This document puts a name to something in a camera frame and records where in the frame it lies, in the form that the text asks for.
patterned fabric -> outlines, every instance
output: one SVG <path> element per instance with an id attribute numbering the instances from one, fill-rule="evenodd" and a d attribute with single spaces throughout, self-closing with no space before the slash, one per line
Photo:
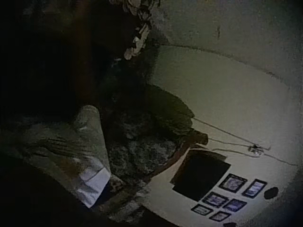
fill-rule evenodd
<path id="1" fill-rule="evenodd" d="M 131 185 L 167 163 L 176 150 L 176 142 L 157 132 L 150 114 L 124 111 L 111 129 L 107 141 L 111 171 Z"/>

wall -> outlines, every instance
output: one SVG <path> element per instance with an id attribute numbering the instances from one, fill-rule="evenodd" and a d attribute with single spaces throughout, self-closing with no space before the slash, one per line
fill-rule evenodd
<path id="1" fill-rule="evenodd" d="M 198 119 L 271 147 L 268 154 L 301 165 L 301 93 L 291 86 L 254 67 L 217 54 L 167 46 L 160 48 L 152 83 L 179 96 Z M 193 127 L 213 139 L 247 144 L 195 121 Z M 242 147 L 213 141 L 208 147 L 247 152 Z M 268 182 L 267 188 L 277 186 L 281 192 L 298 169 L 269 157 L 221 154 L 226 155 L 226 162 L 232 165 L 226 175 L 232 173 L 244 177 L 248 179 L 247 185 L 258 178 Z M 191 212 L 190 209 L 197 203 L 172 190 L 173 185 L 169 182 L 181 162 L 182 159 L 153 178 L 145 206 L 179 226 L 194 227 L 201 223 L 210 227 L 221 226 L 209 217 Z M 237 194 L 217 186 L 212 189 L 229 198 L 248 202 L 226 222 L 244 224 L 278 200 L 265 201 L 262 195 L 253 200 L 244 198 L 240 196 L 244 189 Z"/>
<path id="2" fill-rule="evenodd" d="M 291 0 L 165 0 L 155 27 L 172 45 L 206 48 L 301 86 L 302 16 Z"/>

person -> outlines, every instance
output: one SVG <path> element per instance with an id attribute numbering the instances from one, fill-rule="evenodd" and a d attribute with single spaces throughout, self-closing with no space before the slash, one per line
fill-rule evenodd
<path id="1" fill-rule="evenodd" d="M 9 225 L 114 225 L 88 210 L 111 175 L 91 69 L 89 8 L 89 0 L 78 1 L 64 31 L 70 86 L 80 106 L 74 120 L 19 115 L 1 121 L 1 219 Z"/>

cable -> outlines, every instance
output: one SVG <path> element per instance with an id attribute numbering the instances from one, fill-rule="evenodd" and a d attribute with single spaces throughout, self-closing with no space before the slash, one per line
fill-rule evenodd
<path id="1" fill-rule="evenodd" d="M 245 144 L 239 144 L 239 143 L 229 143 L 229 142 L 225 142 L 225 141 L 221 141 L 221 140 L 215 140 L 213 138 L 209 138 L 209 140 L 212 140 L 212 141 L 215 141 L 215 142 L 218 142 L 218 143 L 222 143 L 222 144 L 228 144 L 228 145 L 234 145 L 234 146 L 241 146 L 241 147 L 246 147 L 246 148 L 250 148 L 251 146 L 250 145 L 245 145 Z"/>
<path id="2" fill-rule="evenodd" d="M 201 148 L 191 148 L 191 150 L 201 150 Z M 248 156 L 248 157 L 253 157 L 253 158 L 258 158 L 260 156 L 253 156 L 253 155 L 248 155 L 248 154 L 245 154 L 245 153 L 242 153 L 242 152 L 239 152 L 239 151 L 235 151 L 235 150 L 228 150 L 228 149 L 221 149 L 221 148 L 215 148 L 215 149 L 211 149 L 210 151 L 225 151 L 225 152 L 231 152 L 231 153 L 237 153 L 237 154 L 241 154 L 241 155 L 245 155 L 245 156 Z"/>
<path id="3" fill-rule="evenodd" d="M 286 163 L 286 164 L 288 164 L 288 165 L 290 165 L 290 166 L 299 166 L 299 165 L 297 165 L 297 164 L 293 164 L 293 163 L 289 163 L 289 162 L 286 162 L 286 161 L 284 161 L 284 160 L 281 160 L 281 159 L 279 159 L 279 158 L 277 158 L 277 157 L 275 157 L 275 156 L 271 156 L 271 155 L 268 155 L 268 154 L 264 154 L 264 155 L 267 156 L 267 157 L 271 157 L 271 158 L 273 158 L 273 159 L 275 159 L 275 160 L 277 160 L 277 161 L 279 161 L 279 162 Z"/>
<path id="4" fill-rule="evenodd" d="M 224 133 L 226 133 L 226 134 L 228 134 L 228 135 L 230 135 L 230 136 L 233 136 L 233 137 L 235 137 L 235 138 L 238 138 L 238 139 L 240 139 L 240 140 L 242 140 L 242 141 L 245 141 L 245 142 L 250 143 L 250 144 L 253 144 L 253 145 L 257 145 L 258 147 L 261 147 L 261 148 L 263 148 L 264 150 L 270 150 L 270 148 L 271 148 L 271 147 L 269 147 L 269 148 L 264 148 L 263 146 L 260 146 L 260 145 L 257 144 L 257 143 L 254 143 L 254 142 L 252 142 L 252 141 L 250 141 L 250 140 L 248 140 L 248 139 L 245 139 L 245 138 L 243 138 L 243 137 L 237 136 L 237 135 L 232 134 L 232 133 L 230 133 L 230 132 L 228 132 L 228 131 L 225 131 L 225 130 L 223 130 L 223 129 L 220 129 L 220 128 L 218 128 L 218 127 L 212 125 L 212 124 L 209 124 L 209 123 L 207 123 L 207 122 L 204 122 L 204 121 L 202 121 L 202 120 L 200 120 L 200 119 L 197 119 L 197 118 L 195 118 L 195 117 L 193 117 L 193 119 L 194 119 L 195 121 L 197 121 L 197 122 L 200 122 L 200 123 L 205 124 L 205 125 L 207 125 L 207 126 L 209 126 L 209 127 L 212 127 L 212 128 L 214 128 L 214 129 L 217 129 L 217 130 L 219 130 L 219 131 L 221 131 L 221 132 L 224 132 Z"/>
<path id="5" fill-rule="evenodd" d="M 191 150 L 205 150 L 205 148 L 203 148 L 201 146 L 201 148 L 191 148 Z M 253 155 L 248 155 L 248 154 L 245 154 L 243 152 L 240 152 L 240 151 L 235 151 L 235 150 L 229 150 L 229 149 L 222 149 L 222 148 L 215 148 L 215 149 L 211 149 L 210 151 L 224 151 L 224 152 L 231 152 L 231 153 L 236 153 L 236 154 L 241 154 L 241 155 L 244 155 L 244 156 L 248 156 L 248 157 L 253 157 L 253 158 L 260 158 L 261 156 L 253 156 Z M 284 160 L 281 160 L 275 156 L 272 156 L 272 155 L 268 155 L 268 154 L 264 154 L 264 156 L 267 156 L 267 157 L 270 157 L 270 158 L 273 158 L 279 162 L 282 162 L 282 163 L 285 163 L 285 164 L 288 164 L 290 166 L 299 166 L 297 164 L 293 164 L 293 163 L 289 163 L 289 162 L 286 162 Z"/>

